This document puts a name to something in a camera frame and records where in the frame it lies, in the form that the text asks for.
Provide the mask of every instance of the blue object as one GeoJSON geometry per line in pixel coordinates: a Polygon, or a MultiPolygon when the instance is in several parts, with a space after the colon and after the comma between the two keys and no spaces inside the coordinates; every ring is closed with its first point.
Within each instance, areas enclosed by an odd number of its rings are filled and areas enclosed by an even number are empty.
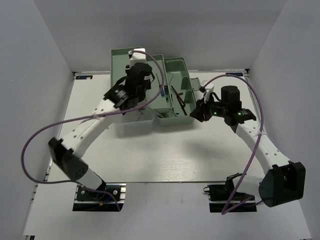
{"type": "Polygon", "coordinates": [[[160,91],[161,91],[161,92],[160,92],[160,93],[161,93],[161,97],[164,98],[164,97],[165,97],[165,91],[164,91],[164,89],[161,88],[160,91]]]}
{"type": "Polygon", "coordinates": [[[103,204],[106,204],[107,202],[109,202],[112,199],[112,197],[109,197],[107,200],[103,201],[103,204]]]}

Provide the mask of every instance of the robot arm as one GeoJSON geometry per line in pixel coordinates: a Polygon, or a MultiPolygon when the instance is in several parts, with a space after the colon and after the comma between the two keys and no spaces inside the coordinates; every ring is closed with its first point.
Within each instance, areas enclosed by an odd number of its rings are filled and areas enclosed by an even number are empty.
{"type": "MultiPolygon", "coordinates": [[[[213,84],[201,87],[204,97],[196,102],[196,108],[190,114],[200,122],[211,117],[222,117],[253,151],[259,135],[259,123],[256,116],[242,108],[240,91],[236,86],[221,88],[221,100],[214,99],[213,84]]],[[[255,157],[262,166],[265,177],[245,176],[237,189],[238,192],[260,197],[265,205],[274,207],[280,204],[301,199],[304,193],[306,169],[302,163],[293,163],[283,155],[266,134],[260,139],[255,157]]],[[[225,193],[230,195],[242,174],[237,173],[227,177],[225,193]]]]}
{"type": "MultiPolygon", "coordinates": [[[[118,80],[104,95],[92,112],[93,115],[132,109],[146,98],[146,91],[151,88],[151,77],[154,78],[152,68],[146,63],[146,56],[142,53],[129,52],[129,59],[130,65],[125,69],[127,76],[118,80]]],[[[82,156],[119,115],[90,118],[59,140],[53,137],[48,142],[52,160],[70,180],[89,189],[105,190],[106,183],[89,168],[82,156]]]]}

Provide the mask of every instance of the white wall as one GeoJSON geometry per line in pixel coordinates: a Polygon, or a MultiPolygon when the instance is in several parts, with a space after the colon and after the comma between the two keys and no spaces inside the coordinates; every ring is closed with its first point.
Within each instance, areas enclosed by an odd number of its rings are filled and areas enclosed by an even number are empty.
{"type": "Polygon", "coordinates": [[[249,68],[286,0],[34,0],[72,71],[143,46],[190,70],[249,68]]]}
{"type": "MultiPolygon", "coordinates": [[[[32,0],[0,1],[0,235],[20,239],[35,184],[23,174],[27,138],[62,118],[72,73],[32,0]]],[[[43,179],[48,130],[27,151],[27,168],[43,179]]]]}
{"type": "Polygon", "coordinates": [[[317,0],[288,0],[250,71],[268,134],[306,167],[300,204],[315,240],[320,240],[319,9],[317,0]]]}

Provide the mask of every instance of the white table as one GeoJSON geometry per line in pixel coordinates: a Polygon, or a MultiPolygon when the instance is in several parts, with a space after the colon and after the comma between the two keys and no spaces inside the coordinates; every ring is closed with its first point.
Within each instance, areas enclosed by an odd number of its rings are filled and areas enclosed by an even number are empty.
{"type": "MultiPolygon", "coordinates": [[[[201,81],[220,73],[190,73],[201,81]]],[[[240,89],[243,107],[254,110],[247,86],[225,77],[214,82],[240,89]]],[[[75,80],[65,119],[88,115],[110,87],[109,75],[75,80]]],[[[65,124],[61,136],[77,123],[65,124]]],[[[205,183],[242,172],[251,151],[223,119],[179,127],[154,127],[149,134],[118,137],[111,126],[83,156],[106,182],[127,182],[122,211],[72,212],[76,185],[40,185],[25,235],[35,239],[305,239],[310,234],[298,201],[254,213],[209,213],[205,183]],[[144,183],[198,182],[198,183],[144,183]]],[[[249,175],[263,177],[257,160],[249,175]]],[[[67,179],[52,165],[49,181],[67,179]]]]}
{"type": "MultiPolygon", "coordinates": [[[[209,80],[221,73],[191,73],[191,77],[209,80]]],[[[240,89],[243,106],[254,111],[247,86],[236,78],[215,81],[216,92],[224,85],[240,89]]],[[[75,80],[65,119],[89,115],[110,88],[110,75],[95,75],[89,80],[75,80]]],[[[65,124],[61,136],[79,123],[65,124]]],[[[152,132],[119,137],[111,125],[88,148],[83,160],[106,182],[209,182],[223,181],[243,171],[251,151],[224,123],[213,117],[193,125],[159,127],[152,132]]],[[[258,161],[253,161],[249,174],[263,177],[258,161]]],[[[60,180],[64,174],[55,165],[50,179],[60,180]]]]}

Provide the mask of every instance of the black mount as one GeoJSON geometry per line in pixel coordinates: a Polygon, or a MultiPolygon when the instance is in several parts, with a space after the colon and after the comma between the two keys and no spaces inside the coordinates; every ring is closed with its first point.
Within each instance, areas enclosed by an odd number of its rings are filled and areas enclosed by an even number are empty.
{"type": "MultiPolygon", "coordinates": [[[[209,209],[210,213],[221,213],[223,210],[231,192],[235,188],[233,179],[240,177],[242,173],[237,173],[226,178],[224,184],[220,183],[213,183],[206,186],[203,191],[209,195],[209,209]]],[[[239,203],[247,198],[250,198],[250,201],[245,202],[241,206],[231,210],[230,212],[239,213],[239,212],[256,212],[257,207],[255,205],[255,196],[243,193],[243,192],[236,192],[232,198],[232,201],[235,203],[239,203]]],[[[233,203],[230,203],[227,208],[233,206],[233,203]]]]}
{"type": "Polygon", "coordinates": [[[125,72],[127,76],[120,78],[103,98],[114,102],[115,107],[122,111],[142,102],[146,98],[146,91],[151,89],[151,77],[155,79],[152,67],[147,63],[137,62],[131,68],[126,66],[125,72]]]}
{"type": "MultiPolygon", "coordinates": [[[[102,191],[108,192],[112,194],[115,200],[120,201],[121,195],[121,186],[120,185],[105,185],[105,188],[102,191]]],[[[108,194],[98,193],[96,195],[92,195],[91,191],[88,191],[85,186],[78,185],[78,189],[76,191],[76,200],[81,202],[89,202],[89,201],[105,201],[110,198],[108,194]]]]}

